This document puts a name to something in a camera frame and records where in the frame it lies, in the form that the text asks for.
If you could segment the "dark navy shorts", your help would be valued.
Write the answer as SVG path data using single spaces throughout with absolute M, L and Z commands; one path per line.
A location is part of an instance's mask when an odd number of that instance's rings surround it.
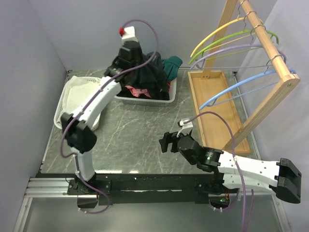
M 151 98 L 141 95 L 140 99 L 152 99 L 168 101 L 169 98 L 169 81 L 164 72 L 164 65 L 160 53 L 156 53 L 154 59 L 144 67 L 135 70 L 133 80 L 129 82 L 130 86 L 136 89 L 147 89 Z M 134 97 L 125 87 L 119 96 L 127 98 Z

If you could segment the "blue hanger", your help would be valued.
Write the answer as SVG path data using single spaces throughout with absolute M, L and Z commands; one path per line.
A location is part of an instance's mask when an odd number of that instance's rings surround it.
M 249 82 L 252 82 L 252 81 L 254 81 L 254 80 L 256 80 L 256 79 L 262 78 L 262 77 L 267 76 L 267 75 L 274 74 L 275 72 L 276 72 L 275 70 L 270 70 L 270 71 L 262 72 L 262 73 L 259 73 L 259 74 L 257 74 L 257 75 L 251 76 L 251 77 L 249 77 L 249 78 L 247 78 L 247 79 L 245 79 L 245 80 L 242 80 L 242 81 L 240 81 L 240 82 L 237 82 L 237 83 L 235 83 L 234 85 L 232 85 L 232 86 L 230 86 L 230 87 L 228 87 L 228 88 L 222 90 L 221 92 L 219 92 L 219 93 L 216 94 L 215 96 L 209 98 L 209 99 L 208 99 L 207 101 L 205 101 L 202 105 L 200 105 L 198 109 L 199 109 L 199 110 L 202 110 L 202 109 L 204 109 L 205 107 L 213 107 L 213 106 L 216 106 L 216 105 L 219 105 L 219 104 L 222 104 L 222 103 L 225 103 L 225 102 L 234 100 L 234 99 L 236 99 L 236 98 L 242 97 L 242 96 L 244 96 L 244 95 L 247 95 L 247 94 L 250 94 L 250 93 L 253 93 L 253 92 L 262 90 L 262 89 L 264 89 L 264 88 L 266 88 L 266 87 L 270 87 L 270 86 L 272 86 L 272 85 L 275 85 L 275 84 L 278 83 L 278 81 L 277 81 L 277 82 L 270 83 L 270 84 L 267 84 L 267 85 L 263 85 L 263 86 L 258 87 L 258 88 L 256 88 L 256 89 L 253 89 L 253 90 L 250 90 L 250 91 L 241 93 L 241 94 L 239 94 L 239 95 L 237 95 L 237 96 L 230 97 L 230 98 L 228 98 L 228 99 L 226 99 L 226 100 L 223 100 L 223 101 L 220 101 L 220 102 L 217 101 L 220 97 L 222 97 L 223 95 L 225 95 L 225 94 L 227 94 L 227 93 L 230 93 L 232 90 L 237 89 L 237 88 L 239 88 L 240 86 L 242 86 L 242 85 L 244 85 L 244 84 L 247 84 L 247 83 L 249 83 Z

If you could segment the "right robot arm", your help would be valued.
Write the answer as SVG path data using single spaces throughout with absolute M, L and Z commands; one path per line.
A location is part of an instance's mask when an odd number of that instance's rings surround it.
M 302 174 L 289 159 L 262 161 L 233 156 L 227 151 L 202 147 L 190 134 L 176 132 L 166 132 L 159 143 L 163 153 L 172 145 L 173 153 L 179 152 L 189 164 L 212 173 L 213 180 L 205 184 L 211 194 L 219 195 L 226 189 L 252 189 L 274 194 L 284 202 L 301 202 Z

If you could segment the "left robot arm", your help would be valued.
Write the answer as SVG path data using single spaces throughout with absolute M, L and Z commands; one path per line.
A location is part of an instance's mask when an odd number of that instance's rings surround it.
M 125 88 L 132 78 L 132 72 L 141 67 L 143 54 L 139 42 L 128 41 L 120 47 L 118 56 L 101 78 L 99 86 L 72 113 L 61 116 L 62 141 L 70 147 L 70 155 L 75 159 L 76 176 L 81 179 L 79 189 L 85 194 L 95 191 L 96 172 L 91 150 L 97 137 L 91 130 L 96 118 L 107 104 Z

